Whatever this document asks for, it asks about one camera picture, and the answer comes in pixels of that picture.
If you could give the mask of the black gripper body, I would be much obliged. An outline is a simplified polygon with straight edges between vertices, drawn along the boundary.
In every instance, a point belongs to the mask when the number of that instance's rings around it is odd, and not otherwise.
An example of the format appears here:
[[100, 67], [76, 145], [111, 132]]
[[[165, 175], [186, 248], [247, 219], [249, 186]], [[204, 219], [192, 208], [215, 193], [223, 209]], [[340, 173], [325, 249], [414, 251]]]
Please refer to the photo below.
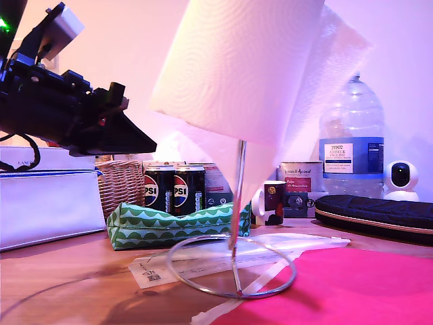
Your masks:
[[123, 112], [124, 91], [120, 83], [93, 89], [71, 70], [58, 75], [10, 60], [1, 81], [1, 129], [56, 143], [73, 156], [103, 155], [95, 153], [97, 112]]

